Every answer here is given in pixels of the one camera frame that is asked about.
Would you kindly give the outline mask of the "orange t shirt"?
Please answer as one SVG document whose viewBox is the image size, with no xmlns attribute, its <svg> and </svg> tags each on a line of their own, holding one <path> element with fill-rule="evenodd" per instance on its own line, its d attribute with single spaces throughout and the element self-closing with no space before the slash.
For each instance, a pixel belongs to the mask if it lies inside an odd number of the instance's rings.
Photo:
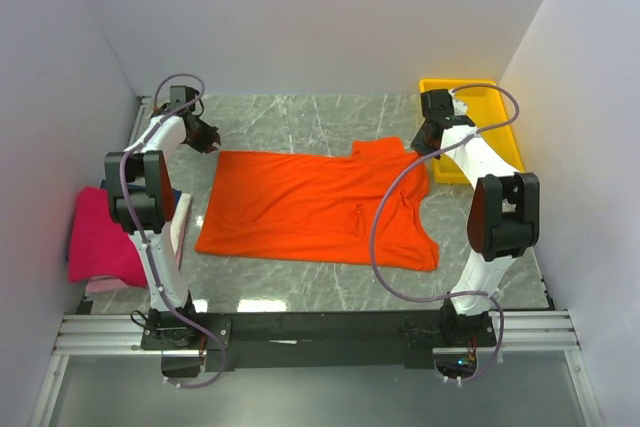
<svg viewBox="0 0 640 427">
<path fill-rule="evenodd" d="M 420 206 L 425 167 L 397 137 L 355 141 L 347 156 L 225 151 L 195 250 L 200 254 L 433 271 L 439 248 Z"/>
</svg>

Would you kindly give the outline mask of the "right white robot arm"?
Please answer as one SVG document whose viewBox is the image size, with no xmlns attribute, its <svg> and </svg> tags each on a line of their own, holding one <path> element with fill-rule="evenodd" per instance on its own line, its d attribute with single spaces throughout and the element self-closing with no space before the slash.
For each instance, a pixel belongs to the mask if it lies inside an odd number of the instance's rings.
<svg viewBox="0 0 640 427">
<path fill-rule="evenodd" d="M 473 88 L 506 96 L 514 107 L 513 115 L 502 122 L 477 125 L 467 105 L 456 97 Z M 540 181 L 504 160 L 483 137 L 510 126 L 519 116 L 516 99 L 505 89 L 489 83 L 432 89 L 420 94 L 420 102 L 424 121 L 411 148 L 425 157 L 449 158 L 474 189 L 466 227 L 471 251 L 450 292 L 454 312 L 438 324 L 442 340 L 460 346 L 474 333 L 469 316 L 489 310 L 490 297 L 506 271 L 539 239 Z"/>
</svg>

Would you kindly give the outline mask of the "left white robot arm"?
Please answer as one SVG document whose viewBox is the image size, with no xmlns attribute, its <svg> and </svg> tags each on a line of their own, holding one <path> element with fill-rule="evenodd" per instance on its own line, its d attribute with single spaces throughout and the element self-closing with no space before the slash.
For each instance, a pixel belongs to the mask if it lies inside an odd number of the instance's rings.
<svg viewBox="0 0 640 427">
<path fill-rule="evenodd" d="M 201 92 L 174 85 L 169 89 L 169 101 L 156 108 L 141 135 L 125 150 L 110 152 L 104 159 L 109 215 L 135 246 L 151 309 L 181 313 L 164 327 L 166 339 L 179 349 L 197 342 L 200 325 L 188 316 L 191 294 L 171 242 L 176 202 L 168 161 L 181 145 L 205 154 L 220 148 L 219 131 L 201 119 L 203 113 Z"/>
</svg>

